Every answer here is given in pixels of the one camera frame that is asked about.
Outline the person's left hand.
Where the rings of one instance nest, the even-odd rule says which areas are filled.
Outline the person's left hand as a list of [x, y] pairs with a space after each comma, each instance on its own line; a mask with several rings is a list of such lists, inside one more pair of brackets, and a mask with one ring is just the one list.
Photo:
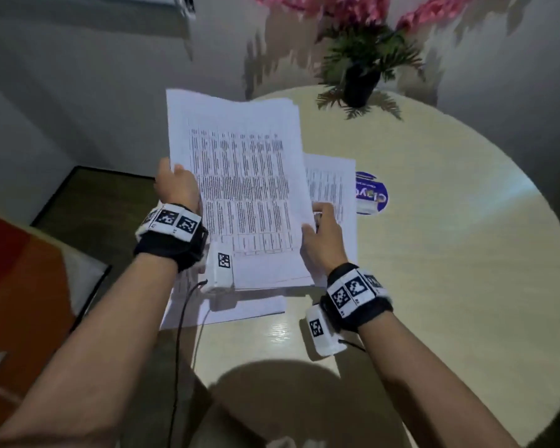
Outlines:
[[182, 205], [201, 216], [202, 201], [197, 181], [175, 181], [172, 178], [172, 167], [168, 157], [159, 161], [154, 184], [159, 201]]

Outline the person's right hand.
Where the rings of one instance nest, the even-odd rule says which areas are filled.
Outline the person's right hand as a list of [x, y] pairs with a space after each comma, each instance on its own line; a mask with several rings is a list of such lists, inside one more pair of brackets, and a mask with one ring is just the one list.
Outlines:
[[337, 223], [331, 203], [312, 203], [318, 244], [315, 251], [306, 251], [316, 269], [329, 277], [339, 266], [349, 262], [343, 243], [342, 228]]

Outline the stack of printed paper sheets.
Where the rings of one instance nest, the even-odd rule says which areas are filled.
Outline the stack of printed paper sheets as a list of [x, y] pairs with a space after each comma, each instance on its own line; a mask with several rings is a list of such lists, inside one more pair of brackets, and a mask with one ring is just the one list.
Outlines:
[[313, 286], [301, 255], [312, 225], [299, 108], [166, 90], [172, 165], [191, 171], [212, 240], [230, 248], [236, 289]]

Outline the person's left forearm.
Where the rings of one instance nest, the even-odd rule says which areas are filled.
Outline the person's left forearm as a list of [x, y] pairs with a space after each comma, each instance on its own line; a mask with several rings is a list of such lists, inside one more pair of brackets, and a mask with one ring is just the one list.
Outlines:
[[137, 255], [0, 427], [0, 448], [115, 448], [177, 273]]

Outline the person's right forearm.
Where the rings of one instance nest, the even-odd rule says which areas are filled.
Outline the person's right forearm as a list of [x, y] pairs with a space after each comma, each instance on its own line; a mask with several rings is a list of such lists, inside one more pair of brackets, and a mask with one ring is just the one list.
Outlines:
[[520, 448], [484, 403], [393, 313], [359, 337], [418, 448]]

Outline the printed paper sheet with table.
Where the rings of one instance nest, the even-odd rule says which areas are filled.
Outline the printed paper sheet with table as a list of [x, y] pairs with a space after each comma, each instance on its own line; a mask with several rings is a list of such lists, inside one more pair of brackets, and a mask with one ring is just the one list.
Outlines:
[[358, 262], [356, 161], [304, 154], [306, 180], [314, 203], [331, 203], [351, 263]]

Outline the black wristband with marker tags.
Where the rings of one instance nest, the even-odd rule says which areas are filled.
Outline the black wristband with marker tags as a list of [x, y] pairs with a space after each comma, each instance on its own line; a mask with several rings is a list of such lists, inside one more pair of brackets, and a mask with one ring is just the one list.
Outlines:
[[186, 271], [203, 259], [208, 234], [199, 214], [182, 204], [159, 202], [135, 233], [133, 255], [171, 259], [179, 272]]
[[387, 290], [375, 276], [349, 262], [330, 272], [320, 307], [332, 328], [353, 333], [381, 314], [394, 311]]

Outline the round blue sticker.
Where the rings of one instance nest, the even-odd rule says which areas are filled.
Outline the round blue sticker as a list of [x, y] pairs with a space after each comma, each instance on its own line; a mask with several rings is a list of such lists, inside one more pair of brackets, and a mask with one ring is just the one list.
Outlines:
[[388, 202], [389, 194], [384, 183], [371, 173], [356, 172], [357, 214], [376, 215], [382, 212]]

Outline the white paper sheets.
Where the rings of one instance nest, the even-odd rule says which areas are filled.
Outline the white paper sheets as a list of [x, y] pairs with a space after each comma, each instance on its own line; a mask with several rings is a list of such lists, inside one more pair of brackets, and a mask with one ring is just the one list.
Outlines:
[[180, 320], [182, 327], [193, 327], [282, 314], [286, 310], [285, 296], [275, 291], [204, 294], [197, 289], [190, 294], [196, 278], [194, 271], [177, 276], [159, 330], [176, 329]]

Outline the black plant pot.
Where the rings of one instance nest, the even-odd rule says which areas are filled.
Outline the black plant pot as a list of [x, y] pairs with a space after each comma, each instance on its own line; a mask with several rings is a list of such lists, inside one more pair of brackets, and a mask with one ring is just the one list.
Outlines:
[[364, 107], [381, 78], [381, 71], [351, 65], [345, 73], [343, 87], [344, 103], [354, 109]]

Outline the artificial plant with pink flowers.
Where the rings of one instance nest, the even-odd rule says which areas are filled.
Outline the artificial plant with pink flowers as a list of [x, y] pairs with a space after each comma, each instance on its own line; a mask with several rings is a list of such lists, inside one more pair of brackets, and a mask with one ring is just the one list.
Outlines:
[[326, 88], [316, 98], [319, 109], [338, 105], [346, 112], [347, 119], [354, 119], [376, 105], [401, 119], [401, 111], [391, 97], [380, 95], [379, 102], [373, 102], [376, 88], [364, 107], [348, 107], [342, 98], [346, 70], [359, 64], [381, 71], [379, 82], [390, 82], [396, 80], [397, 69], [407, 67], [424, 81], [425, 64], [420, 48], [409, 35], [419, 27], [457, 17], [474, 0], [425, 0], [401, 15], [394, 26], [390, 26], [387, 20], [391, 0], [255, 1], [269, 7], [279, 6], [307, 18], [326, 19], [316, 37], [317, 43], [330, 41], [318, 74]]

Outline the orange chair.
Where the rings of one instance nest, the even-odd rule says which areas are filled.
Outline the orange chair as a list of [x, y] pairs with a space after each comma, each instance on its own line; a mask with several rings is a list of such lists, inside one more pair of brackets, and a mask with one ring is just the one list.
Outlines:
[[0, 217], [0, 427], [78, 326], [111, 269]]

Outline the white wall fixture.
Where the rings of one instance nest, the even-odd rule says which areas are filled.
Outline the white wall fixture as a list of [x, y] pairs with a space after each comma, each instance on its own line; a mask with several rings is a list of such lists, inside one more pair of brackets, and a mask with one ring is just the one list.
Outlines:
[[195, 18], [194, 0], [118, 0], [118, 1], [145, 3], [145, 4], [158, 5], [158, 6], [173, 6], [179, 11], [181, 16], [190, 19]]

